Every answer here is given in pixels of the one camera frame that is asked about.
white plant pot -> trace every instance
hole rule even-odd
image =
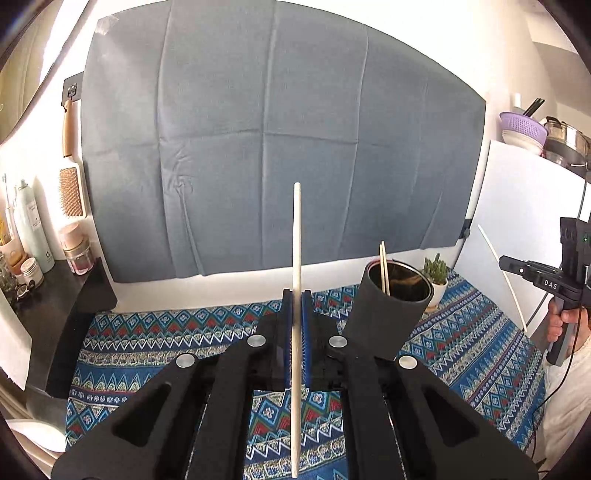
[[[431,285],[433,285],[433,298],[429,302],[427,308],[434,308],[437,307],[437,305],[439,305],[439,302],[443,298],[443,294],[445,293],[447,288],[447,280],[445,280],[445,285],[437,285],[433,282],[431,282]]]

white sleeve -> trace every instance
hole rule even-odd
[[[568,360],[561,367],[546,366],[546,395],[562,382]],[[547,458],[541,469],[550,470],[569,448],[591,412],[591,336],[573,355],[569,374],[545,405],[542,428]]]

human hand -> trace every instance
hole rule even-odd
[[[550,315],[550,321],[548,322],[547,338],[549,342],[555,342],[558,337],[562,335],[563,324],[565,323],[577,323],[579,321],[579,310],[564,310],[558,314],[558,308],[554,299],[548,303],[548,314]],[[574,346],[576,352],[583,344],[587,341],[591,335],[589,329],[589,317],[587,316],[587,309],[581,308],[581,327],[579,328],[579,336],[577,337],[577,344]],[[569,355],[573,349],[574,334],[570,339]]]

spray bottle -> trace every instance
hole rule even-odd
[[[49,272],[56,261],[49,250],[49,245],[47,245],[47,238],[37,210],[35,193],[24,180],[21,180],[17,191],[17,206],[14,213],[18,233],[25,250],[35,257],[43,273]]]

metal cup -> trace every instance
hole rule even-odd
[[[433,297],[431,282],[416,268],[387,262],[390,295],[382,292],[379,260],[363,271],[343,335],[373,356],[393,360]]]

